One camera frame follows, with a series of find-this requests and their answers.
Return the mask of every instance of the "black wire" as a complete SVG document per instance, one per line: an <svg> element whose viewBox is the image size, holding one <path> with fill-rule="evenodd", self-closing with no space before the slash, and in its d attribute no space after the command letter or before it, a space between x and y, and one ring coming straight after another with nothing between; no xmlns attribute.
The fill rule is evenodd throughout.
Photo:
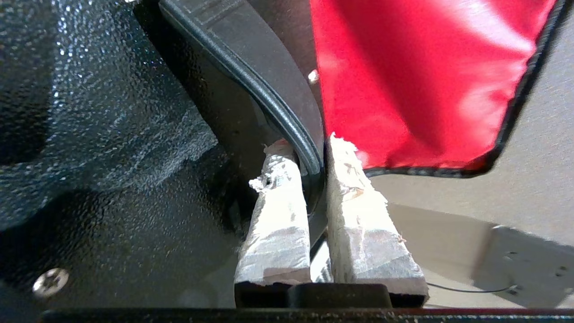
<svg viewBox="0 0 574 323"><path fill-rule="evenodd" d="M444 289L444 290L457 291L460 293L474 293L474 294L500 293L501 291L507 291L507 290L510 290L510 289L513 289L516 287L516 285L510 285L507 288L497 289L497 290L464 290L464 289L452 289L450 287L444 287L444 286L433 284L433 283L427 283L427 285L437 287L440 289Z"/></svg>

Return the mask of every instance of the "red fabric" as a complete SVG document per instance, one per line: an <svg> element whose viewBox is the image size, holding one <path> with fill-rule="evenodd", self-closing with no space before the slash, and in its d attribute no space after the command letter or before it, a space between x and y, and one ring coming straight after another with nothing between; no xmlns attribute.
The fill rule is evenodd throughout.
<svg viewBox="0 0 574 323"><path fill-rule="evenodd" d="M327 134L363 168L474 169L555 0L311 0Z"/></svg>

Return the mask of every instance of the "screw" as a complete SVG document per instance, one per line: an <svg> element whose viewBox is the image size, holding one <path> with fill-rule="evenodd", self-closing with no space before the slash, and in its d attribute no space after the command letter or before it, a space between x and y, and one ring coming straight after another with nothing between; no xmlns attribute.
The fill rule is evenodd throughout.
<svg viewBox="0 0 574 323"><path fill-rule="evenodd" d="M40 297L50 297L66 285L68 278L69 273L65 269L50 269L36 279L32 291Z"/></svg>
<svg viewBox="0 0 574 323"><path fill-rule="evenodd" d="M319 72L317 72L317 70L313 70L309 73L307 78L309 79L309 84L313 85L319 81Z"/></svg>

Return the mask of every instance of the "red cloth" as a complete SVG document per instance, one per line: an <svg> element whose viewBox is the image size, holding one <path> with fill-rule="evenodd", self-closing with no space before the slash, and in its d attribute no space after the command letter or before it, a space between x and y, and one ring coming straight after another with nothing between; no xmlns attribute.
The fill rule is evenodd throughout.
<svg viewBox="0 0 574 323"><path fill-rule="evenodd" d="M327 135L363 168L479 168L556 0L311 0Z"/></svg>

